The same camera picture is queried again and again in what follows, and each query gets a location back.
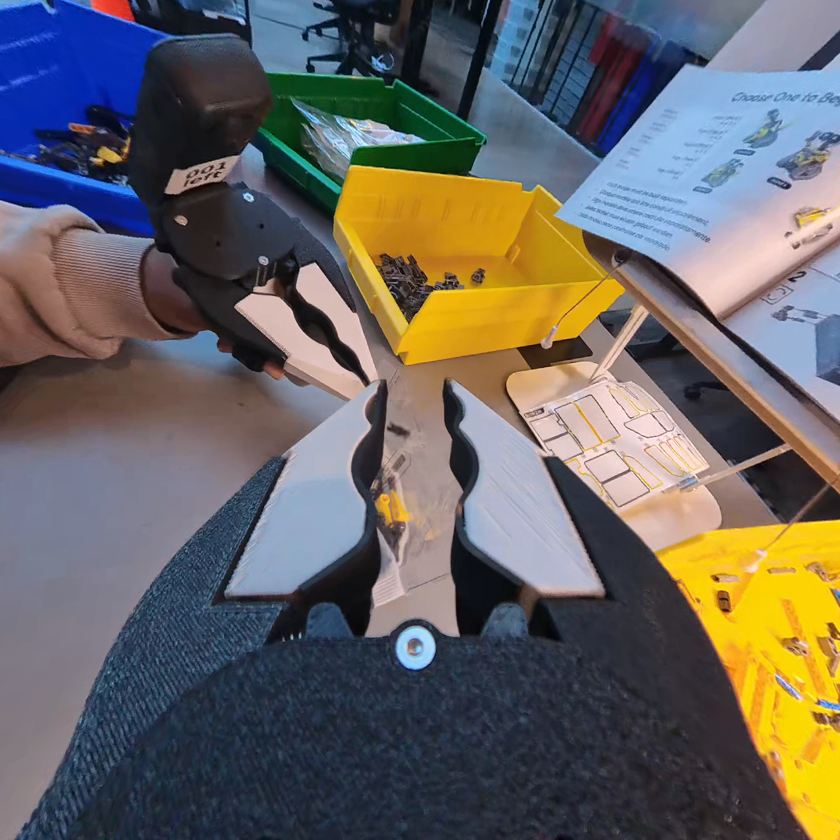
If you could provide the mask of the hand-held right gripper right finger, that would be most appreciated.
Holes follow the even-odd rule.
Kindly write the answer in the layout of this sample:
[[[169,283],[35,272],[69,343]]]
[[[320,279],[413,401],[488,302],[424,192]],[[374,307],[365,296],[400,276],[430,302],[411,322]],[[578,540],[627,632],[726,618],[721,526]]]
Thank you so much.
[[[443,405],[460,489],[450,554],[459,635],[479,635],[500,605],[528,622],[543,601],[602,599],[549,457],[456,381],[444,383]]]

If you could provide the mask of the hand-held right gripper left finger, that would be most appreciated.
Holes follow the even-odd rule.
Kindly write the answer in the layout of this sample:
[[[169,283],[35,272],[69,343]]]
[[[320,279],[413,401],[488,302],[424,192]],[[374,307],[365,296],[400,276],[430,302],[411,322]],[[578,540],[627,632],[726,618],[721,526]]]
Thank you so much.
[[[282,634],[336,605],[366,635],[382,566],[372,492],[382,467],[388,388],[375,381],[281,457],[224,583],[226,602],[281,605]]]

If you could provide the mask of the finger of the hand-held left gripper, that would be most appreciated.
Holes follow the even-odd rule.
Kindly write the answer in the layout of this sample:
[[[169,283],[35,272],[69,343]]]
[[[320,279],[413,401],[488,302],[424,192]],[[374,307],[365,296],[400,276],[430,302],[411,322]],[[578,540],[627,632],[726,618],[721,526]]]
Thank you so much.
[[[299,269],[295,299],[299,311],[321,331],[337,362],[356,374],[364,385],[379,378],[359,315],[318,264]]]
[[[368,387],[335,360],[326,339],[314,339],[298,323],[291,305],[280,297],[252,293],[238,301],[235,310],[268,341],[270,350],[285,357],[283,366],[289,375],[344,401]]]

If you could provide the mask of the clear plastic bag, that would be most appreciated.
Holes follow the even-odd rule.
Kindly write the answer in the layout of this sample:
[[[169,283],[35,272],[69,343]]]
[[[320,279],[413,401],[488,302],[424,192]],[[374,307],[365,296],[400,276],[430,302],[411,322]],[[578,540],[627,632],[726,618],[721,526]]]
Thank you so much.
[[[459,634],[450,573],[459,489],[448,465],[443,380],[388,376],[385,447],[374,483],[382,568],[373,589],[368,637],[391,635],[412,619]]]

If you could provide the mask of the person's left forearm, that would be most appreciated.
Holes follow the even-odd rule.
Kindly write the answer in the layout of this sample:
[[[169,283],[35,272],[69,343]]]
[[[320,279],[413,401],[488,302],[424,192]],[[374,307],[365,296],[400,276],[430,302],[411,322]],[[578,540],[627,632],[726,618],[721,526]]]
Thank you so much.
[[[187,336],[144,298],[148,238],[105,233],[71,206],[1,202],[1,365],[106,360],[125,340]]]

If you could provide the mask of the person's left hand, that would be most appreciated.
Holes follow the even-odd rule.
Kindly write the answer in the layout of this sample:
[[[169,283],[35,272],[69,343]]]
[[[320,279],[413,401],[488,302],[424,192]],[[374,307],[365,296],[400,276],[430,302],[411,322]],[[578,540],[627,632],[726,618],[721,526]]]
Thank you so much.
[[[143,256],[140,286],[151,316],[172,333],[212,332],[217,336],[217,350],[232,354],[233,345],[222,338],[204,320],[194,302],[175,284],[175,262],[169,255],[151,246]]]

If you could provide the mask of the pile of grey connector parts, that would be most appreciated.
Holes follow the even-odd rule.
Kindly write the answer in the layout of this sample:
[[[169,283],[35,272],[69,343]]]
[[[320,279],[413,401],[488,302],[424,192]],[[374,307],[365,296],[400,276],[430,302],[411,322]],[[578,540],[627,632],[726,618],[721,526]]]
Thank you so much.
[[[376,268],[408,323],[414,320],[436,291],[462,291],[468,287],[478,287],[487,278],[485,268],[480,267],[471,273],[468,285],[451,271],[446,271],[442,280],[431,281],[413,255],[404,257],[380,254]]]

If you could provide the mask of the white sticker sheet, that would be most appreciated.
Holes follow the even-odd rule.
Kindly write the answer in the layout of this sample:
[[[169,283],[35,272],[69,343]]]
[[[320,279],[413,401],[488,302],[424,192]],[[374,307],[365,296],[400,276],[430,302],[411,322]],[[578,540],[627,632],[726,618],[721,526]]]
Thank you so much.
[[[709,466],[673,417],[635,383],[599,381],[520,415],[541,446],[617,512]]]

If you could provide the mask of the pile of dark parts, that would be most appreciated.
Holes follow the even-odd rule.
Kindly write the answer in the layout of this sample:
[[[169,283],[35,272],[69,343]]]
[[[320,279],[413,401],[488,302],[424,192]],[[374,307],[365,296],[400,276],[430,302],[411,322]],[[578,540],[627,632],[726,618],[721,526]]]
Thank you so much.
[[[30,151],[2,150],[5,159],[47,167],[87,179],[127,186],[134,116],[92,104],[85,122],[69,122],[63,129],[33,129],[36,145]]]

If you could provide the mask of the clear bag of parts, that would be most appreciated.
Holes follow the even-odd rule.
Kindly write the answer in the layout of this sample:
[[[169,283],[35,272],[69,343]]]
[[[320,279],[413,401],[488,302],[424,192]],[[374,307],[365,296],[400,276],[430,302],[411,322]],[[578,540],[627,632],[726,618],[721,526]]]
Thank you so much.
[[[353,153],[358,150],[426,142],[413,133],[394,130],[385,123],[332,114],[295,98],[290,102],[302,117],[300,142],[303,153],[323,174],[339,184],[343,183]]]

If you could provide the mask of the yellow bin with grey parts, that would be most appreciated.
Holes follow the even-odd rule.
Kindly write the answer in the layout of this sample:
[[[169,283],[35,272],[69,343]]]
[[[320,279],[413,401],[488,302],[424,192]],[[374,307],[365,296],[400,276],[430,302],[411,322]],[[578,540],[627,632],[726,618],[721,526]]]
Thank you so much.
[[[579,227],[558,217],[542,186],[353,165],[333,237],[359,292],[404,364],[578,337],[623,288],[590,254]],[[407,320],[378,266],[413,256],[433,290]]]

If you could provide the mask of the yellow divided bin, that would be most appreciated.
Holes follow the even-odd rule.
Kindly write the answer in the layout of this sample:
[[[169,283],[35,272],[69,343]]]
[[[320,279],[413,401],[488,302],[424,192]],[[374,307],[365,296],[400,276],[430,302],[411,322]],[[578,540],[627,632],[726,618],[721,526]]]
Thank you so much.
[[[721,658],[719,646],[713,639],[717,634],[714,628],[717,620],[715,617],[708,617],[709,612],[716,611],[716,608],[711,605],[709,574],[722,568],[734,568],[753,573],[757,567],[780,564],[783,560],[799,562],[811,555],[815,555],[818,560],[838,560],[839,643],[839,523],[837,520],[805,521],[790,526],[716,530],[658,552],[661,564],[677,582],[704,625],[719,658]],[[808,837],[839,838],[839,647],[838,797],[831,801],[821,800],[817,803],[817,807],[812,807],[803,801],[790,798],[783,793],[779,785],[777,787]]]

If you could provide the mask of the white stand pole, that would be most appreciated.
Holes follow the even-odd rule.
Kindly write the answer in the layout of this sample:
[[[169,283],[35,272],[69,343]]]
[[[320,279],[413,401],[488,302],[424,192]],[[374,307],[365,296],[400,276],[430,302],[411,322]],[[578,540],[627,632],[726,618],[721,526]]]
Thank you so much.
[[[649,312],[646,307],[640,303],[637,303],[633,307],[628,319],[615,337],[611,348],[591,374],[590,383],[598,382],[609,374],[614,363],[621,356],[622,352],[624,352],[637,331],[643,326],[648,314]]]

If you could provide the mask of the green bin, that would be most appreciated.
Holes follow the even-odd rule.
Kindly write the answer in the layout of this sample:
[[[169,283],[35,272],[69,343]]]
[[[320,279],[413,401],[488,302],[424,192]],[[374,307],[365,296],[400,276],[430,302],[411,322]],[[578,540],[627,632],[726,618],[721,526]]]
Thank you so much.
[[[292,106],[292,98],[332,114],[385,123],[426,141],[357,150],[351,166],[466,175],[487,141],[482,132],[401,81],[386,85],[375,78],[271,73],[269,86],[273,106],[254,146],[266,167],[330,216],[338,206],[343,183],[327,177],[303,153],[302,117]]]

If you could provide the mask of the blue bin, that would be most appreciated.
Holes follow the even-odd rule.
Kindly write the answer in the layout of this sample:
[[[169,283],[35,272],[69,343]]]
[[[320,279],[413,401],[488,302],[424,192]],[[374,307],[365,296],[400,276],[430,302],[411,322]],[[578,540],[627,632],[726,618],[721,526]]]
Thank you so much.
[[[1,198],[26,207],[69,205],[105,228],[152,236],[145,205],[127,185],[28,163],[36,130],[82,123],[86,108],[133,116],[151,48],[163,33],[72,2],[1,11]]]

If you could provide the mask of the black office chair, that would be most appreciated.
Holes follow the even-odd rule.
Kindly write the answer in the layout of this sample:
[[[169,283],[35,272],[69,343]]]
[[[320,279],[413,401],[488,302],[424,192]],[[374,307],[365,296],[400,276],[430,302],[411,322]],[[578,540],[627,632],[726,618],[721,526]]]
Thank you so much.
[[[323,36],[334,28],[339,37],[339,50],[331,54],[309,56],[306,72],[315,73],[316,64],[334,63],[335,75],[378,78],[386,85],[393,84],[395,59],[393,54],[375,41],[377,25],[392,25],[400,11],[399,1],[330,1],[312,2],[312,5],[332,17],[317,24],[311,24],[301,31],[301,38],[309,41],[310,34]]]

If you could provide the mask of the white book stand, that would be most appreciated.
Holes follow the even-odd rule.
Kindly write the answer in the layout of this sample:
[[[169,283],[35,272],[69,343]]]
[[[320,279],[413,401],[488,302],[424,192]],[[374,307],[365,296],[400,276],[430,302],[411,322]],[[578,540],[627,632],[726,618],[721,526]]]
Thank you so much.
[[[674,253],[641,250],[617,269],[618,280],[740,403],[838,489],[838,419],[795,381],[778,371],[750,343],[728,329],[726,315],[741,298],[759,298],[781,280],[838,249],[838,235],[800,251],[763,250],[755,237],[724,235]]]

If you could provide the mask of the pile of yellow parts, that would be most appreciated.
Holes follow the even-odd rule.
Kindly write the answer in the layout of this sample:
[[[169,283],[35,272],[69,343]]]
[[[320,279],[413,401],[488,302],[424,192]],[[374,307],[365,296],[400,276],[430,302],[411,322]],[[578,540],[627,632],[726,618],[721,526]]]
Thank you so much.
[[[838,560],[708,576],[713,637],[756,749],[783,793],[838,797]]]

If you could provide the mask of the instruction booklet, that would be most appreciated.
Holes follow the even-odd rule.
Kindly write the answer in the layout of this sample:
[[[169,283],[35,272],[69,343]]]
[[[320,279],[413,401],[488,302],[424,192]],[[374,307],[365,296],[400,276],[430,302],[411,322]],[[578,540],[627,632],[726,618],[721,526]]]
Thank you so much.
[[[686,67],[556,217],[662,266],[838,416],[838,69]]]

